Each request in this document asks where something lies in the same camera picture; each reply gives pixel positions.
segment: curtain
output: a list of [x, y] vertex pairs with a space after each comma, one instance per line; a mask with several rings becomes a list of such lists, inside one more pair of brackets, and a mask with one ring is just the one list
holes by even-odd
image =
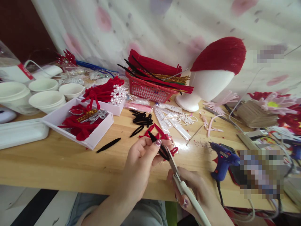
[[224, 92], [243, 95], [251, 84], [248, 92], [301, 97], [301, 0], [32, 2], [58, 51], [78, 60], [117, 70], [135, 49], [185, 69], [211, 42], [235, 36], [246, 61]]

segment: white plastic bowl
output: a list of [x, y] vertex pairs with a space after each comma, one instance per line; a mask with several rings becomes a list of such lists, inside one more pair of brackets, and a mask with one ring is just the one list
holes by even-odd
[[57, 90], [59, 87], [58, 82], [51, 78], [41, 78], [31, 82], [28, 88], [35, 92], [43, 92], [48, 90]]
[[84, 91], [84, 87], [81, 84], [77, 84], [77, 83], [62, 85], [59, 88], [59, 92], [64, 94], [64, 96], [67, 98], [68, 101], [73, 98], [79, 97], [83, 91]]
[[40, 109], [41, 111], [49, 114], [55, 109], [60, 108], [66, 103], [65, 97], [59, 91], [44, 91], [33, 95], [29, 99], [29, 103]]

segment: scissor blade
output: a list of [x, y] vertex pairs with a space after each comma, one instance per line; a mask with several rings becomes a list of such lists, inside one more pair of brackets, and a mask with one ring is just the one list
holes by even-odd
[[174, 161], [174, 159], [173, 159], [173, 156], [172, 156], [172, 154], [171, 154], [169, 148], [168, 148], [167, 146], [165, 146], [165, 148], [166, 148], [167, 153], [168, 153], [168, 156], [169, 156], [169, 158], [170, 158], [170, 160], [169, 160], [170, 167], [172, 168], [172, 170], [173, 170], [174, 173], [177, 173], [178, 176], [180, 176], [179, 171], [178, 171], [178, 168], [177, 168], [177, 166], [176, 166], [176, 163], [175, 163], [175, 161]]

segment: fingernail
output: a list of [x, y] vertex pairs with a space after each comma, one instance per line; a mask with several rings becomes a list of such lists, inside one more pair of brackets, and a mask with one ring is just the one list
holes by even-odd
[[183, 203], [182, 207], [187, 208], [187, 206], [188, 206], [188, 201], [187, 201], [187, 199], [184, 199], [184, 203]]
[[157, 139], [157, 140], [156, 140], [156, 145], [160, 146], [161, 143], [162, 143], [162, 141], [161, 141], [160, 139]]

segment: hot glue gun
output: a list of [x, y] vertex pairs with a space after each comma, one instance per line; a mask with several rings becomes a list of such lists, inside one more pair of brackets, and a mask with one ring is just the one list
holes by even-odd
[[216, 181], [223, 181], [227, 174], [227, 170], [230, 165], [240, 165], [240, 158], [229, 149], [213, 142], [209, 142], [213, 150], [217, 152], [217, 158], [213, 161], [217, 163], [215, 170], [211, 173], [211, 176]]
[[291, 158], [301, 160], [301, 142], [296, 140], [283, 139], [283, 142], [292, 146]]

